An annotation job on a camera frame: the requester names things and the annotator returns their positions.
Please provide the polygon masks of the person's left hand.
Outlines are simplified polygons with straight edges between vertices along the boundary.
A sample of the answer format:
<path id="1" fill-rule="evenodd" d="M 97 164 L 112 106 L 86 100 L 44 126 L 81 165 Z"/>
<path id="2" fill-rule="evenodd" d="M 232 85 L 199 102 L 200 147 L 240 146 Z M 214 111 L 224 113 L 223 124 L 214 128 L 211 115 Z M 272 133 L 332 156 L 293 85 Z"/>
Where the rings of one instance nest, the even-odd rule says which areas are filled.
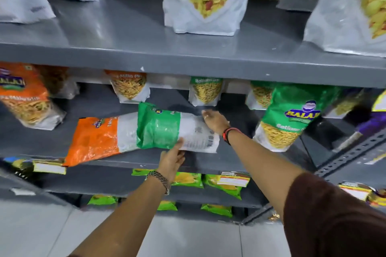
<path id="1" fill-rule="evenodd" d="M 156 171 L 151 172 L 151 176 L 161 181 L 164 186 L 171 186 L 184 161 L 185 155 L 184 157 L 172 157 L 172 148 L 169 151 L 163 151 L 160 155 L 159 166 Z"/>

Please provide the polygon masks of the person's right hand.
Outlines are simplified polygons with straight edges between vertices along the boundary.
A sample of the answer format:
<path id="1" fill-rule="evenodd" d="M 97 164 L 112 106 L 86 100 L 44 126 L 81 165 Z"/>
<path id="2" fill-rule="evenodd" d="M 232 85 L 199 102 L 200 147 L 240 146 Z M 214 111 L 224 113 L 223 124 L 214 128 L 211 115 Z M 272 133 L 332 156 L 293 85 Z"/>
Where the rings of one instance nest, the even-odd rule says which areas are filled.
<path id="1" fill-rule="evenodd" d="M 216 134 L 222 135 L 223 131 L 230 127 L 230 123 L 220 112 L 218 112 L 216 123 L 207 124 L 207 126 Z"/>

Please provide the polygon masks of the green and white snack packet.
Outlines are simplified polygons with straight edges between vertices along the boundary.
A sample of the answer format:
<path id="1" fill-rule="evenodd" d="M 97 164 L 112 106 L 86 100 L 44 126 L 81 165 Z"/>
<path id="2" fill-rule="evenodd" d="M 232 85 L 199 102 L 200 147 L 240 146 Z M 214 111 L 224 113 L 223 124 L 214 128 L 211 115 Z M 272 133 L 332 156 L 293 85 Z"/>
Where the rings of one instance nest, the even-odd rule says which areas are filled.
<path id="1" fill-rule="evenodd" d="M 202 116 L 163 110 L 142 102 L 138 105 L 137 146 L 140 149 L 172 148 L 180 138 L 180 150 L 216 153 L 219 135 L 204 122 Z"/>

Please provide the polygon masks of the person's left forearm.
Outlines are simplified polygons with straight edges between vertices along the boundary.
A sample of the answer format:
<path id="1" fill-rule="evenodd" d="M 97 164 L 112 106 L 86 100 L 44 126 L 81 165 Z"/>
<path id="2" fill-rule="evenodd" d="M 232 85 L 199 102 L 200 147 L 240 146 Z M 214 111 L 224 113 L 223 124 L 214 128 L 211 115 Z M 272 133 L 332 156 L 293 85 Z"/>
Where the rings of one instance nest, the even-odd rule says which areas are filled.
<path id="1" fill-rule="evenodd" d="M 68 257 L 136 257 L 171 186 L 151 173 Z"/>

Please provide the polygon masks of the person's right forearm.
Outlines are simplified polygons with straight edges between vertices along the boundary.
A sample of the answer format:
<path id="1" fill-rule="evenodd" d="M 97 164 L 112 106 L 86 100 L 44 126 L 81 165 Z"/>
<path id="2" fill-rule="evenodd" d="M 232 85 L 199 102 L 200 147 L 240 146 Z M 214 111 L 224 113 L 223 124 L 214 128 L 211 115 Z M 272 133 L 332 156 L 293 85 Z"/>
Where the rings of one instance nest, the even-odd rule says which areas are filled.
<path id="1" fill-rule="evenodd" d="M 306 171 L 243 133 L 230 132 L 229 142 L 246 171 L 283 220 L 289 190 L 295 179 Z"/>

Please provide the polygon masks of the small green snack packet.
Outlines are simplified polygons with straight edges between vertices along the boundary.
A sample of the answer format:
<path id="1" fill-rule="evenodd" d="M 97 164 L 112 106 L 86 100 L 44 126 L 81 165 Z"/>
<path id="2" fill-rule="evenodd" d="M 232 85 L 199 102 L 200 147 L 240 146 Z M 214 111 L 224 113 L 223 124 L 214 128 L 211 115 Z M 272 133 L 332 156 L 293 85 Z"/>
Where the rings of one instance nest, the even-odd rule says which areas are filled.
<path id="1" fill-rule="evenodd" d="M 245 104 L 250 110 L 266 110 L 271 104 L 274 82 L 251 80 Z"/>
<path id="2" fill-rule="evenodd" d="M 191 76 L 188 101 L 195 107 L 215 107 L 224 88 L 224 79 L 203 76 Z"/>

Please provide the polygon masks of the red and black wristband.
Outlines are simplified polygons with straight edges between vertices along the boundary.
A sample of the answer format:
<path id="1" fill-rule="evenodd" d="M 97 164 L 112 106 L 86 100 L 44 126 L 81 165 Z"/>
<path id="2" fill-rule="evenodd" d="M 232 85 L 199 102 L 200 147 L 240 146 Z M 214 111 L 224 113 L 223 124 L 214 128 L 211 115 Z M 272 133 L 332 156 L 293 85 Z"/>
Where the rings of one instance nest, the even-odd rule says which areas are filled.
<path id="1" fill-rule="evenodd" d="M 235 131 L 237 133 L 242 134 L 242 132 L 238 128 L 235 128 L 235 127 L 229 127 L 227 129 L 225 129 L 222 133 L 222 138 L 230 146 L 231 146 L 231 143 L 229 142 L 229 133 L 232 131 Z"/>

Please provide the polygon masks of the small orange snack packet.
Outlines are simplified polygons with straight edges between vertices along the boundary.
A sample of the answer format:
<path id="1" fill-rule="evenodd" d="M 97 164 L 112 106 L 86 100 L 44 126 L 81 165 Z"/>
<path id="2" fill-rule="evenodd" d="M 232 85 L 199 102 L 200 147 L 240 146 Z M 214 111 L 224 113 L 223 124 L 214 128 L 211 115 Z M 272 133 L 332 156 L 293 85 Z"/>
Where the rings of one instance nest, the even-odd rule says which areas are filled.
<path id="1" fill-rule="evenodd" d="M 107 69 L 104 72 L 121 104 L 139 104 L 150 97 L 147 73 Z"/>

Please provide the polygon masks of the large green snack packet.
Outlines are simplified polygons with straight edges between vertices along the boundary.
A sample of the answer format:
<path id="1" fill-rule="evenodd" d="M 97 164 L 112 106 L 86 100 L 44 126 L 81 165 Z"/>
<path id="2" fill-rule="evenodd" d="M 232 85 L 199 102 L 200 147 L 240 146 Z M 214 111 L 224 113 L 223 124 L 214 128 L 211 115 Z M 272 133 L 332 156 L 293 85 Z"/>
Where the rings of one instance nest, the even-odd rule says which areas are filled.
<path id="1" fill-rule="evenodd" d="M 286 152 L 338 98 L 340 91 L 333 85 L 277 84 L 255 130 L 254 141 L 272 152 Z"/>

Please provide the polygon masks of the orange and white snack packet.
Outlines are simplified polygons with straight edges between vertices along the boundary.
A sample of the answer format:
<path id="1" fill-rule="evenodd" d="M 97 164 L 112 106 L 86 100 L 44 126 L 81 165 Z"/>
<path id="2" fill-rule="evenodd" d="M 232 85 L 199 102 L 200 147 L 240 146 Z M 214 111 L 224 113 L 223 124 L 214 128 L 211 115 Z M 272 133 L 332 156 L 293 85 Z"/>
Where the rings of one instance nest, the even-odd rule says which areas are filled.
<path id="1" fill-rule="evenodd" d="M 137 127 L 137 112 L 79 119 L 64 166 L 73 167 L 139 149 Z"/>

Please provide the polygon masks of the grey metal shelf rack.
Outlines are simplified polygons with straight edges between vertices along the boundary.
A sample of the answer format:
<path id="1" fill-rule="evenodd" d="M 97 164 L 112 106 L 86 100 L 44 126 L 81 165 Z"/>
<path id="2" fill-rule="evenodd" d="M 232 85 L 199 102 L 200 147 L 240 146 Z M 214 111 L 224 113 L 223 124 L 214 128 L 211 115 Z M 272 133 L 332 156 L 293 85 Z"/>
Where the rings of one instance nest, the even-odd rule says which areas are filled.
<path id="1" fill-rule="evenodd" d="M 163 0 L 48 0 L 55 18 L 31 24 L 0 23 L 0 61 L 65 66 L 80 88 L 74 99 L 51 100 L 66 116 L 54 130 L 26 128 L 0 102 L 0 158 L 64 160 L 81 118 L 110 118 L 138 111 L 138 104 L 121 104 L 105 69 L 147 73 L 151 90 L 146 102 L 163 110 L 201 116 L 208 106 L 188 102 L 191 76 L 225 80 L 215 109 L 232 126 L 252 138 L 263 118 L 250 110 L 246 95 L 229 86 L 251 80 L 386 88 L 386 58 L 325 52 L 304 41 L 308 12 L 279 9 L 276 1 L 249 0 L 234 36 L 176 34 L 164 25 Z M 328 182 L 357 182 L 376 190 L 386 188 L 386 127 L 352 146 L 332 150 L 356 131 L 354 122 L 323 118 L 281 154 Z M 158 166 L 161 148 L 137 149 L 70 167 L 69 176 L 17 178 L 32 188 L 38 200 L 76 206 L 59 196 L 104 194 L 126 198 L 139 178 L 123 172 Z"/>

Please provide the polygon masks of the yellow packet with white label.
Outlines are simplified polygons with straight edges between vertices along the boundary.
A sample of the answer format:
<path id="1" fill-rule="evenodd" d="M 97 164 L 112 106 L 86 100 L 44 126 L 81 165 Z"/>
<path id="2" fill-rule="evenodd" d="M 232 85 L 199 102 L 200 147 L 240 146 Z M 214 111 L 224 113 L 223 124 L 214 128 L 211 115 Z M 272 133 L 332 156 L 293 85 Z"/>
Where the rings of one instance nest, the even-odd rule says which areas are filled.
<path id="1" fill-rule="evenodd" d="M 60 162 L 32 160 L 33 172 L 66 175 L 66 167 Z"/>
<path id="2" fill-rule="evenodd" d="M 357 182 L 341 182 L 337 186 L 362 201 L 367 201 L 369 195 L 375 191 L 374 188 Z"/>

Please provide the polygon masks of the clear brown snack packet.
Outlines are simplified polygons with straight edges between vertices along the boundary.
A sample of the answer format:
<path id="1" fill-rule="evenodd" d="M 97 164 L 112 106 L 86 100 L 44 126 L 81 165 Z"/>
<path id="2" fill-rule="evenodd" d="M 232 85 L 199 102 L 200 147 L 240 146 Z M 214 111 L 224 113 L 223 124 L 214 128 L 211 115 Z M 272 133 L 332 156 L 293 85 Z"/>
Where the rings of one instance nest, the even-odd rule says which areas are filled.
<path id="1" fill-rule="evenodd" d="M 65 66 L 34 65 L 52 99 L 74 99 L 80 88 Z"/>

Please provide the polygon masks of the dark yellow snack packet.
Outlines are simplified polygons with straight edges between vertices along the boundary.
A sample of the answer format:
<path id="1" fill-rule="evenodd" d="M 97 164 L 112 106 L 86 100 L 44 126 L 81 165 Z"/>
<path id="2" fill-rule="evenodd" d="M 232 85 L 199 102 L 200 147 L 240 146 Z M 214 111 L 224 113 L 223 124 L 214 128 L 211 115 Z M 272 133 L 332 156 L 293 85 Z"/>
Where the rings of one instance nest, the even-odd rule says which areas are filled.
<path id="1" fill-rule="evenodd" d="M 322 117 L 329 119 L 343 119 L 361 102 L 363 92 L 363 88 L 341 87 L 337 98 L 326 108 Z"/>

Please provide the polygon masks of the dark blue yellow packet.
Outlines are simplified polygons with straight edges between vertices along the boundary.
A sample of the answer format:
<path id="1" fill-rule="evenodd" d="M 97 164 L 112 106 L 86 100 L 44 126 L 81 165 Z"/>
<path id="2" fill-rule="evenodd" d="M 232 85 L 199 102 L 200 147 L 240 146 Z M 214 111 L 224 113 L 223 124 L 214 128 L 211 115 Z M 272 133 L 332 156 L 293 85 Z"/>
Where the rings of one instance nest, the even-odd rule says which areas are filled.
<path id="1" fill-rule="evenodd" d="M 34 173 L 34 164 L 31 159 L 23 157 L 3 157 L 1 161 L 17 177 L 27 180 Z"/>

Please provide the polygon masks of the large orange snack packet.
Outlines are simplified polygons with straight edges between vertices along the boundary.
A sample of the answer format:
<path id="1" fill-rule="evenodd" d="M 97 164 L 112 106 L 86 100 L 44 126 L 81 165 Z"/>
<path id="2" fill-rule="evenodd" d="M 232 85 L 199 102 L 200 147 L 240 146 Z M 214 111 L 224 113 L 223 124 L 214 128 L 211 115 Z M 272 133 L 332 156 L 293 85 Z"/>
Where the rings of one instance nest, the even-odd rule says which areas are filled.
<path id="1" fill-rule="evenodd" d="M 0 102 L 26 128 L 52 131 L 66 113 L 50 98 L 32 64 L 0 61 Z"/>

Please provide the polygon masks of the white shelf label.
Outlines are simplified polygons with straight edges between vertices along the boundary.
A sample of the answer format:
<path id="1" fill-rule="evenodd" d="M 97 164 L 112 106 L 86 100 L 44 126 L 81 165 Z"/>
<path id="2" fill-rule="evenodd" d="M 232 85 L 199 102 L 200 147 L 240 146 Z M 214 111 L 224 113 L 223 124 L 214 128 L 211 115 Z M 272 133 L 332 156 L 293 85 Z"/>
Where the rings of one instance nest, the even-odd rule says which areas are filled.
<path id="1" fill-rule="evenodd" d="M 9 189 L 15 196 L 36 196 L 36 192 L 23 189 L 23 188 L 10 188 Z"/>

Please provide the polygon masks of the purple snack packet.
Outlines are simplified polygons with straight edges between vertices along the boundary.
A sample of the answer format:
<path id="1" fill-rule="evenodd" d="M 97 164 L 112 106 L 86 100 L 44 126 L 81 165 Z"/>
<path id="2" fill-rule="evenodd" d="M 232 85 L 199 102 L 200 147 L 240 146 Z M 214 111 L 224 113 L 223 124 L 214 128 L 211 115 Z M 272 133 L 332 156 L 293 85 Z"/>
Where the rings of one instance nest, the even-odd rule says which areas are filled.
<path id="1" fill-rule="evenodd" d="M 370 118 L 364 123 L 359 124 L 356 131 L 339 146 L 334 148 L 332 152 L 338 153 L 347 147 L 352 146 L 358 140 L 362 140 L 379 132 L 384 127 L 386 127 L 386 89 L 378 95 L 373 103 Z"/>

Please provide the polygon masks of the brown shirt sleeve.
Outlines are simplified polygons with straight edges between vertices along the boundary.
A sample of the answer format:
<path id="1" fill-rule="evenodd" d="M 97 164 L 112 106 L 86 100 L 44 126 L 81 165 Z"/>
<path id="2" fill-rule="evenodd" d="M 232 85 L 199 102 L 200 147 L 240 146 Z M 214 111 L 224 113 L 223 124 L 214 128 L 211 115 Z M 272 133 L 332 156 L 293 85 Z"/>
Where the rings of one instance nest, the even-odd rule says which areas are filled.
<path id="1" fill-rule="evenodd" d="M 386 257 L 386 214 L 310 173 L 291 185 L 283 226 L 292 257 Z"/>

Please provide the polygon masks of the dark red yellow packet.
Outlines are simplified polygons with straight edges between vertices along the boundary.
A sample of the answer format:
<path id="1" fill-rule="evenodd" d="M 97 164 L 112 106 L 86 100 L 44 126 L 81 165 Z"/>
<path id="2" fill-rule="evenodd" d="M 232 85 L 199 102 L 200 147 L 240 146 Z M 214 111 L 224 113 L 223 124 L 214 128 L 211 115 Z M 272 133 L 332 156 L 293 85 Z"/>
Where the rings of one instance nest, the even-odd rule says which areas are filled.
<path id="1" fill-rule="evenodd" d="M 386 188 L 372 190 L 365 201 L 372 207 L 386 208 Z"/>

